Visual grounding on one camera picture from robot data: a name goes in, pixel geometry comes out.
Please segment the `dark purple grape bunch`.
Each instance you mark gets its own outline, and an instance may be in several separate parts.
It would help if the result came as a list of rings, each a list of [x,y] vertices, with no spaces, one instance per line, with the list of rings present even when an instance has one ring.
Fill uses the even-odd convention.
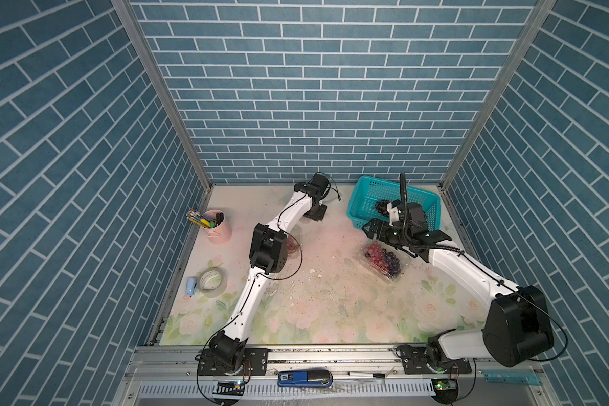
[[[390,278],[396,278],[401,274],[401,262],[397,256],[390,251],[383,252],[383,261],[385,264],[385,269],[387,271],[387,275]]]

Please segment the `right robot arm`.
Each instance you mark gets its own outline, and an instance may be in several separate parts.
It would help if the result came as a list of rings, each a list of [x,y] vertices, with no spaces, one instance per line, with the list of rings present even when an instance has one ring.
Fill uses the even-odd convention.
[[[487,312],[480,330],[451,330],[429,338],[426,359],[430,367],[463,359],[489,359],[513,367],[537,360],[553,348],[551,317],[543,292],[505,279],[466,254],[448,234],[430,230],[421,205],[397,201],[388,220],[373,218],[362,230],[367,238],[445,272]]]

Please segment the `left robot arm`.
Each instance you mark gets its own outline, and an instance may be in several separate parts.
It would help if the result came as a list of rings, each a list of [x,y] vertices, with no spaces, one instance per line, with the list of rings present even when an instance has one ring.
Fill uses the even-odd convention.
[[[250,244],[250,270],[245,287],[226,324],[206,341],[219,363],[228,370],[238,370],[244,359],[253,318],[270,281],[282,281],[279,275],[288,259],[291,230],[301,218],[323,220],[326,205],[322,201],[333,190],[332,181],[322,173],[294,186],[286,206],[269,223],[255,226]]]

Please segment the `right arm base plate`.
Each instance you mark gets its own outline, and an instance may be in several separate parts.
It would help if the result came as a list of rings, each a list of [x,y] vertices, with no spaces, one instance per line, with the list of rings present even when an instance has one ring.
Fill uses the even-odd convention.
[[[472,365],[468,359],[449,360],[438,348],[428,345],[401,344],[394,348],[405,375],[470,374]]]

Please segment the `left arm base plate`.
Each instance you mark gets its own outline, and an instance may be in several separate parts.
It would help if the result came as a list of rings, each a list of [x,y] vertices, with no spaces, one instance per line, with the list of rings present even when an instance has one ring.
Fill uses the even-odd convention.
[[[205,377],[223,377],[225,375],[265,376],[267,373],[269,350],[267,348],[245,348],[231,357],[216,355],[206,348],[196,356],[198,374]]]

